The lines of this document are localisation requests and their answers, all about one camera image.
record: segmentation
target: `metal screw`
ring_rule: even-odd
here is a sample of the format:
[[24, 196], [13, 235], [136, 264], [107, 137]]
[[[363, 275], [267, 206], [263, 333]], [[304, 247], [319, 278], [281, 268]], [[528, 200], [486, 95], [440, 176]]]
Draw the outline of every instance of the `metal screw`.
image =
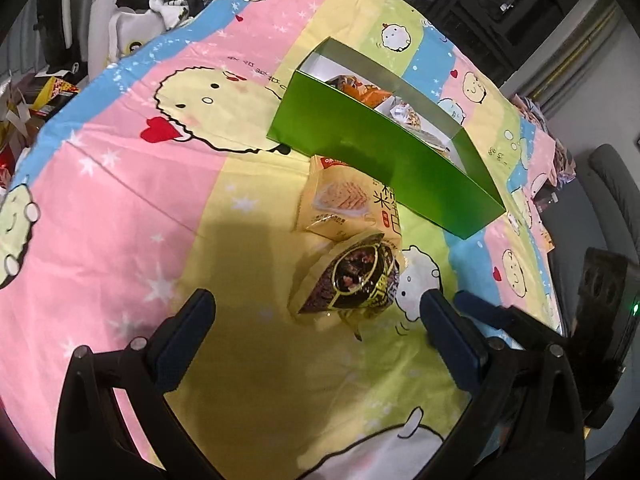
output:
[[88, 351], [89, 351], [88, 346], [79, 346], [74, 350], [74, 357], [77, 359], [82, 359]]
[[146, 339], [143, 337], [136, 337], [133, 339], [129, 346], [134, 350], [142, 350], [146, 346]]
[[490, 337], [487, 340], [487, 344], [493, 348], [494, 350], [502, 350], [504, 349], [504, 341], [499, 337]]
[[562, 350], [562, 347], [560, 345], [551, 345], [549, 347], [549, 351], [554, 357], [562, 357], [564, 355], [564, 350]]

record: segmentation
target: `red label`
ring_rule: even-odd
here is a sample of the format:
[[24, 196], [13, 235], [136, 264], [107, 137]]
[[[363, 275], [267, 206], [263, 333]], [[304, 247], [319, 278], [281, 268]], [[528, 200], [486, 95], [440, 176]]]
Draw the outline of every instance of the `red label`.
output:
[[320, 157], [320, 162], [322, 167], [325, 169], [330, 168], [331, 166], [348, 166], [348, 164], [345, 164], [344, 162], [333, 160], [332, 158], [326, 158], [325, 156]]

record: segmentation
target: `red heart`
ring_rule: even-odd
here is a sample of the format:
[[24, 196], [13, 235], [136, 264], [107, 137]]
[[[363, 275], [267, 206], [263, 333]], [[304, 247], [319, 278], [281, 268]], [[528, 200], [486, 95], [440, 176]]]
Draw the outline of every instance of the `red heart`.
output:
[[146, 124], [149, 127], [140, 134], [140, 138], [146, 142], [163, 142], [180, 137], [178, 131], [164, 117], [147, 119]]

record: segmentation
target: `green box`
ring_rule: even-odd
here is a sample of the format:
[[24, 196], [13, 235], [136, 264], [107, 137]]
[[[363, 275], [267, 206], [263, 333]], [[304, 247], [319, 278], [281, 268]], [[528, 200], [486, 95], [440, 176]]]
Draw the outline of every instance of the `green box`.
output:
[[[327, 70], [322, 80], [307, 73], [319, 60], [334, 66], [334, 75], [356, 75], [411, 104], [450, 139], [452, 159], [462, 169], [391, 118], [324, 83]], [[393, 187], [399, 203], [460, 238], [505, 212], [466, 130], [401, 77], [333, 38], [318, 45], [294, 72], [268, 137], [367, 173]]]

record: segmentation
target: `gray wall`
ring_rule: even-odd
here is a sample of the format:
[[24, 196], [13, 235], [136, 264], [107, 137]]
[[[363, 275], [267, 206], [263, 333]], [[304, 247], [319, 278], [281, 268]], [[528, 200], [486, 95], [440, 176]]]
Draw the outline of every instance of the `gray wall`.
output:
[[640, 186], [640, 39], [623, 18], [548, 126], [576, 156], [608, 142]]

